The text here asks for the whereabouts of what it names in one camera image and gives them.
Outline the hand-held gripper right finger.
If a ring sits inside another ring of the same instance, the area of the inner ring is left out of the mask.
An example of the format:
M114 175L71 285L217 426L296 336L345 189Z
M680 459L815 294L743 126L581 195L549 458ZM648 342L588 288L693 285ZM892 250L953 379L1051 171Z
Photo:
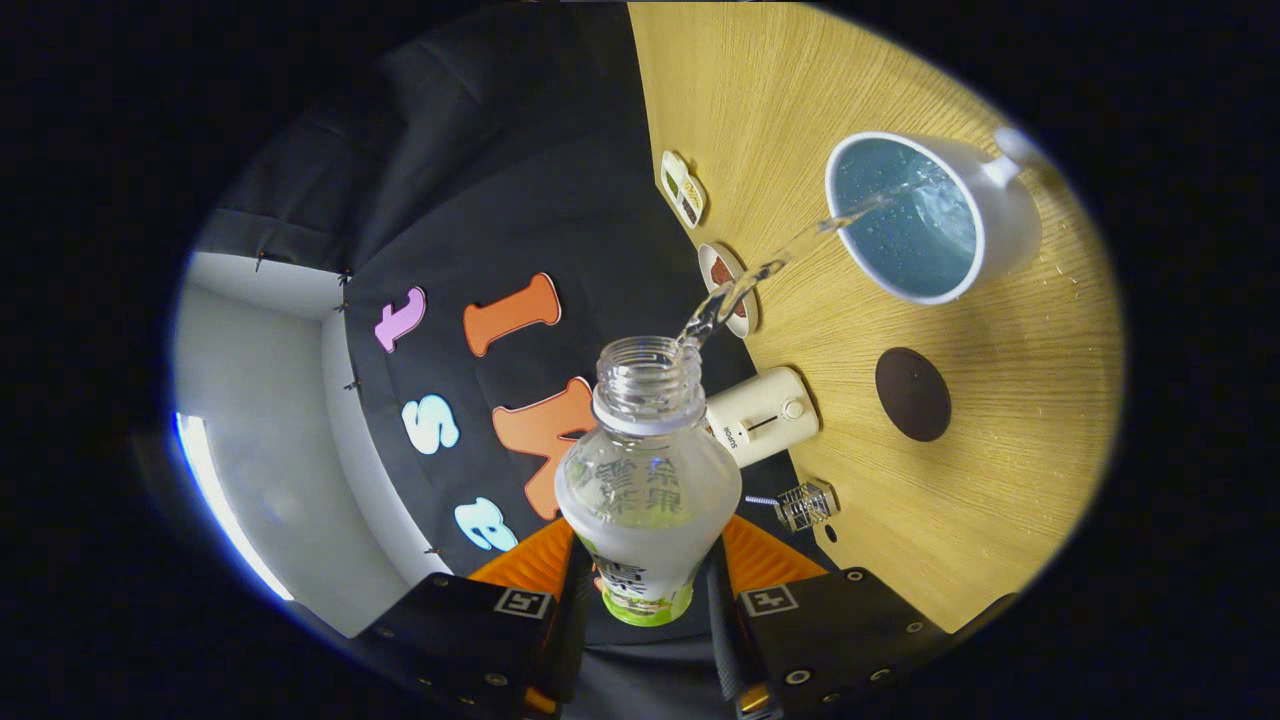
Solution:
M823 569L737 516L705 566L716 666L740 719L855 717L951 643L870 570Z

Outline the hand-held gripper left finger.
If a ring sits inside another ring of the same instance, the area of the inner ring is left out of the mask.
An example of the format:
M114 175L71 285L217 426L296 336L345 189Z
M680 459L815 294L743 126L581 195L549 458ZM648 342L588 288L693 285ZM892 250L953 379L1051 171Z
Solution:
M558 719L579 678L591 573L557 519L467 577L430 574L358 634L358 657L430 719Z

